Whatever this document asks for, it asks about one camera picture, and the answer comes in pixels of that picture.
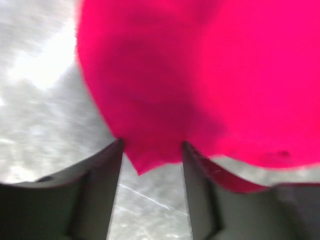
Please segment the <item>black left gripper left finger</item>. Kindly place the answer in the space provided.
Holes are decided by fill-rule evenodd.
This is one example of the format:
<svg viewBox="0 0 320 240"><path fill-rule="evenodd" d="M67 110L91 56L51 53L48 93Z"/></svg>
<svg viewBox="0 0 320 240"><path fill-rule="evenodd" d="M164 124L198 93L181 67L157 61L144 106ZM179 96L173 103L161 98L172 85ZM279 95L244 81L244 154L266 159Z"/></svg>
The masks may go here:
<svg viewBox="0 0 320 240"><path fill-rule="evenodd" d="M0 185L3 240L105 240L123 160L118 139L33 182Z"/></svg>

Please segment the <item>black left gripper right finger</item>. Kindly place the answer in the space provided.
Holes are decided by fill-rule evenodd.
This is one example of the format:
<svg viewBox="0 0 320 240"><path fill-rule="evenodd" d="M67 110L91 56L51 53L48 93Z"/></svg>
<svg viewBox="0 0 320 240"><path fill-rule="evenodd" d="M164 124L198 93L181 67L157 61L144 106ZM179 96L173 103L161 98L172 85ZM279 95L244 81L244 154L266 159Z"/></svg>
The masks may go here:
<svg viewBox="0 0 320 240"><path fill-rule="evenodd" d="M245 180L182 145L189 225L195 240L317 240L320 185Z"/></svg>

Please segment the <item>red t-shirt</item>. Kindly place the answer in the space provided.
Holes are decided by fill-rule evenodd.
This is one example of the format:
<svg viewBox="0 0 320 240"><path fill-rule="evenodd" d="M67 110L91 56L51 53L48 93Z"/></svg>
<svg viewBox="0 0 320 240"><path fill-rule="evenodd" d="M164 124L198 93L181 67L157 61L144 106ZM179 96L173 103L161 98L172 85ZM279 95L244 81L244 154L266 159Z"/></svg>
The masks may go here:
<svg viewBox="0 0 320 240"><path fill-rule="evenodd" d="M317 0L83 0L84 81L139 175L205 156L320 163Z"/></svg>

